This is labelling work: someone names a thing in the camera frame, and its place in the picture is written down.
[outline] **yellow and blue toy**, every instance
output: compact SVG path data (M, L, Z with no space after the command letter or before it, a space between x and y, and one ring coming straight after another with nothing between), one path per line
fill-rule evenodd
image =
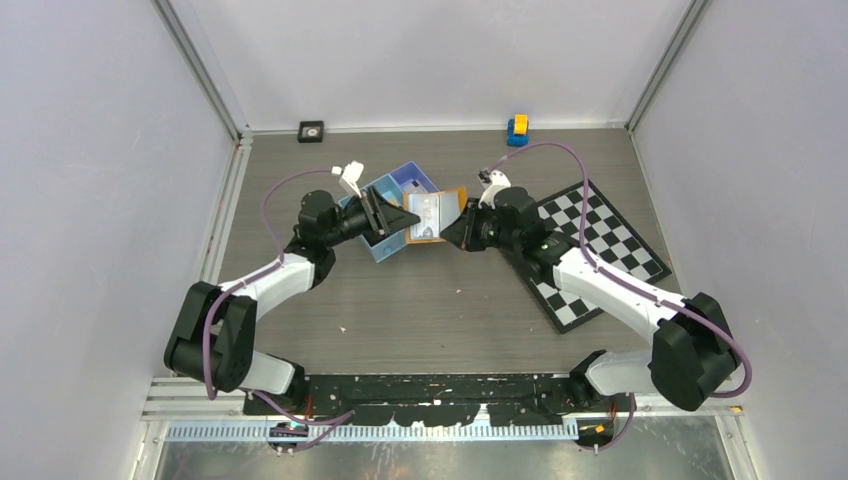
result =
M523 147L530 141L527 129L530 122L527 115L516 115L506 124L506 144L510 147Z

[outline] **blue bin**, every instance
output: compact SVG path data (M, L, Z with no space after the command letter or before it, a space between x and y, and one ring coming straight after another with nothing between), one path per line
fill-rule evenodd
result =
M373 182L365 185L365 187L374 186L377 192L386 200L397 205L403 205L403 194L416 192L438 192L439 189L433 185L433 182L427 178L427 175L418 168L415 162L408 162L401 165L391 173L383 175ZM345 207L352 197L347 196L339 200L339 205ZM371 245L365 237L362 238L362 243L371 251L371 256L377 263L382 262L390 255L397 253L406 246L406 232L401 230L389 235L388 238Z

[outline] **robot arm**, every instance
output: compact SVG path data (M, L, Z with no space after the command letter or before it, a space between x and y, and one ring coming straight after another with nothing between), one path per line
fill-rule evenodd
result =
M334 169L342 187L355 193L344 208L323 190L303 197L285 255L240 279L220 285L198 282L189 288L165 350L169 369L204 380L204 326L218 302L213 324L220 329L208 340L212 385L225 392L243 388L281 395L277 400L283 408L300 403L306 385L303 367L255 351L256 322L292 296L318 286L335 263L334 246L360 235L377 242L420 221L389 204L373 187L358 190L361 171L355 162L344 171Z
M677 407L693 411L737 368L739 359L727 343L669 307L697 312L730 335L713 298L699 293L687 299L663 291L593 254L590 263L577 242L543 225L536 201L525 189L511 186L498 171L481 172L481 180L487 187L483 196L468 200L460 218L441 232L442 238L466 251L509 252L515 265L536 282L580 295L652 346L627 354L594 352L581 362L571 377L585 381L592 393L659 392ZM639 290L656 300L647 300L636 293Z

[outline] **gray wooden tabletop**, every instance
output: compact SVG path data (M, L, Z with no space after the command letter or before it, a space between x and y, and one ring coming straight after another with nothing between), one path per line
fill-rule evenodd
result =
M533 131L533 141L566 142L584 157L592 181L667 259L645 180L623 130ZM279 178L301 170L365 165L364 185L414 160L442 189L482 192L477 172L509 151L503 132L328 133L321 144L293 135L257 136L233 220L221 281L270 262L275 247L259 205ZM574 161L541 147L510 161L513 185L541 199L580 180ZM329 175L302 177L282 187L270 213L288 240L300 198L315 189L341 198ZM337 261L318 288L287 301L257 328L259 350L304 365L313 373L566 372L594 350L647 348L624 324L603 314L559 335L496 251L465 253L446 244L410 245L375 263L358 240L336 248ZM661 281L677 289L674 276Z

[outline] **small black box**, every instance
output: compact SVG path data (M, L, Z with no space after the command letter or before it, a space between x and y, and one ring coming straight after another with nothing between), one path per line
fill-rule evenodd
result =
M323 120L300 122L300 127L297 129L298 143L321 143L322 140L324 140Z

